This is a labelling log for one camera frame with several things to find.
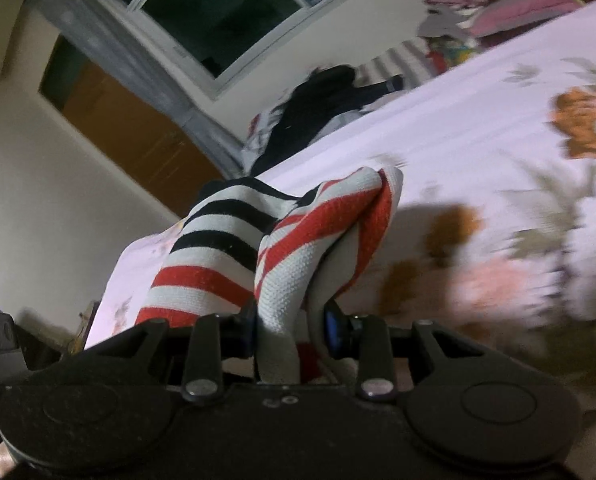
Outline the striped white red black shirt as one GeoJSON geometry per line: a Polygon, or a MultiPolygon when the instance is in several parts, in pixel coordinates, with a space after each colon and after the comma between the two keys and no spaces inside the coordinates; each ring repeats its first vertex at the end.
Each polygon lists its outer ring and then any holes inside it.
{"type": "Polygon", "coordinates": [[[253,302],[262,382],[350,382],[354,365],[335,363],[325,349],[324,307],[371,262],[402,183],[395,167],[361,168],[301,197],[255,178],[222,183],[189,214],[138,321],[191,326],[253,302]]]}

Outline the brown wooden door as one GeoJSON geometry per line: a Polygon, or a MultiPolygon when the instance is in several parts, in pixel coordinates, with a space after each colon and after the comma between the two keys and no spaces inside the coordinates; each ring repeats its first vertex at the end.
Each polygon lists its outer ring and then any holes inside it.
{"type": "Polygon", "coordinates": [[[179,217],[222,177],[183,130],[59,37],[40,93],[90,143],[179,217]]]}

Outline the left grey curtain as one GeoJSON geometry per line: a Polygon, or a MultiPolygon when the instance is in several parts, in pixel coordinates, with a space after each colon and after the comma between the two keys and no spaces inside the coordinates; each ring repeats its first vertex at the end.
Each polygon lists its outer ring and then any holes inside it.
{"type": "Polygon", "coordinates": [[[241,142],[97,0],[26,0],[86,58],[181,128],[226,178],[243,175],[241,142]]]}

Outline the window with white frame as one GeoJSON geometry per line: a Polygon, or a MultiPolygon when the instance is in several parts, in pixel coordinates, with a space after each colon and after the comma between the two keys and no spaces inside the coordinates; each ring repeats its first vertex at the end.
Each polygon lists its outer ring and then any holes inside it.
{"type": "Polygon", "coordinates": [[[294,47],[319,66],[333,55],[323,21],[348,0],[102,0],[211,96],[294,47]]]}

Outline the pink grey folded bedding stack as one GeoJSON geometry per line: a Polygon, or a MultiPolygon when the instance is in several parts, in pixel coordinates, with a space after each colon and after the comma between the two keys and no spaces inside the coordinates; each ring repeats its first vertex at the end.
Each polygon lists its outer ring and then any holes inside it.
{"type": "Polygon", "coordinates": [[[427,16],[418,26],[423,38],[476,41],[499,32],[540,24],[574,12],[582,0],[425,0],[427,16]]]}

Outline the grey striped mattress sheet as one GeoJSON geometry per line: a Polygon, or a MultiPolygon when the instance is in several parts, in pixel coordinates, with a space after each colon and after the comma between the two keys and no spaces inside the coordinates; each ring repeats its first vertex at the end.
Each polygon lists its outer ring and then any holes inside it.
{"type": "Polygon", "coordinates": [[[356,66],[354,83],[356,87],[365,87],[400,76],[406,90],[417,88],[438,75],[427,53],[423,39],[403,40],[376,58],[356,66]]]}

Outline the black clothes pile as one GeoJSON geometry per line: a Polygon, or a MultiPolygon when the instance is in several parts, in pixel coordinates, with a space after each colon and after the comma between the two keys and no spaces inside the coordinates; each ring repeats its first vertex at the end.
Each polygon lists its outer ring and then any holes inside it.
{"type": "Polygon", "coordinates": [[[404,89],[402,76],[379,84],[356,87],[355,69],[336,65],[315,70],[300,84],[284,107],[281,119],[271,130],[264,152],[255,159],[249,174],[257,176],[304,150],[334,117],[374,103],[389,93],[404,89]]]}

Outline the floral pink bed sheet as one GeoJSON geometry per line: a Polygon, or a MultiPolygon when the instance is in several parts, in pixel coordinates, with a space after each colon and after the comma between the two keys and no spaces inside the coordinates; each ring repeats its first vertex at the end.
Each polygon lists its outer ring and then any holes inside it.
{"type": "MultiPolygon", "coordinates": [[[[434,318],[567,380],[583,409],[568,466],[596,479],[596,3],[245,178],[301,197],[385,167],[402,172],[401,197],[341,307],[434,318]]],[[[140,322],[189,214],[125,249],[89,344],[140,322]]]]}

